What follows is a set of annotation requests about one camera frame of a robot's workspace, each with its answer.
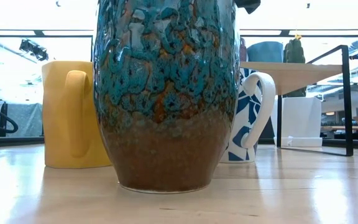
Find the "shelf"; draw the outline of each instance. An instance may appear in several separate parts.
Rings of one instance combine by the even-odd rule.
[[[342,73],[342,65],[309,63],[241,62],[240,67],[271,75],[278,95],[290,93]]]

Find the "white planter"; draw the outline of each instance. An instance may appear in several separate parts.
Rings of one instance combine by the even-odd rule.
[[[277,136],[277,100],[272,112],[274,135]],[[283,98],[282,146],[321,147],[321,101],[315,97]]]

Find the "ceramic vase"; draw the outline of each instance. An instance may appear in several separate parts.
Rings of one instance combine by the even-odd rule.
[[[94,103],[124,188],[211,182],[236,111],[236,11],[232,0],[100,0]]]

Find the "yellow pitcher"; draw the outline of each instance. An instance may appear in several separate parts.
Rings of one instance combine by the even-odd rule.
[[[96,121],[92,74],[91,62],[54,61],[42,67],[46,166],[111,165]]]

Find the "pitcher handle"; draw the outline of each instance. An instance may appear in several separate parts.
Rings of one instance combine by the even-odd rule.
[[[83,157],[88,152],[88,144],[84,144],[86,137],[83,127],[83,100],[86,85],[89,85],[88,76],[82,71],[67,73],[65,83],[66,120],[68,125],[68,140],[70,154],[73,157]]]
[[[263,72],[254,72],[245,79],[242,85],[244,92],[249,96],[254,95],[258,81],[260,81],[262,85],[262,102],[254,126],[247,137],[242,139],[241,145],[246,149],[253,148],[262,134],[272,113],[276,95],[276,86],[273,78]]]

